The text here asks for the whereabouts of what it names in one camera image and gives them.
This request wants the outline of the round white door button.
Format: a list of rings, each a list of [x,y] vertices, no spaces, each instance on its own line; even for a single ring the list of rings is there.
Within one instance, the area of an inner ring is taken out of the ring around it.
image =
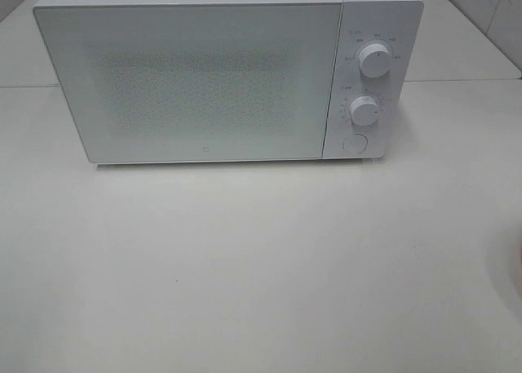
[[[351,157],[359,157],[366,151],[368,143],[368,138],[365,135],[354,133],[344,139],[342,149]]]

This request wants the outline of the white microwave door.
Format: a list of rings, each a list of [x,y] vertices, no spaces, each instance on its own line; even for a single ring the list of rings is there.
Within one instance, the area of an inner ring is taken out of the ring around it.
[[[318,159],[337,3],[37,7],[94,164]]]

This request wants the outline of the lower white timer knob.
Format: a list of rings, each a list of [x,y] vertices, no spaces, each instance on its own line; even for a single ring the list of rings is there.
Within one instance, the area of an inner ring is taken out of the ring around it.
[[[371,95],[360,96],[348,105],[348,112],[352,124],[366,127],[378,120],[380,105],[378,100]]]

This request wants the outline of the white microwave oven body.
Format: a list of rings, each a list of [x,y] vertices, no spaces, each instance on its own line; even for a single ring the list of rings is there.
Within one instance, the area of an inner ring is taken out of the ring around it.
[[[380,158],[385,153],[398,110],[401,89],[422,17],[422,0],[39,0],[34,6],[33,14],[37,7],[188,7],[326,3],[337,3],[342,10],[323,151],[318,159],[293,160]],[[366,43],[374,40],[381,40],[391,48],[391,68],[380,78],[367,78],[360,71],[357,52]],[[348,105],[357,97],[365,95],[371,95],[378,100],[380,113],[375,123],[359,127],[352,124]],[[365,135],[369,141],[366,151],[359,157],[351,157],[342,149],[344,139],[354,133]]]

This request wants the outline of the upper white power knob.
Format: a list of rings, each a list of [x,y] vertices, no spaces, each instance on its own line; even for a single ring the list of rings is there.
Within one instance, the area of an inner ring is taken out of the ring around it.
[[[387,74],[392,63],[392,49],[381,40],[366,43],[358,52],[361,73],[367,78],[380,78]]]

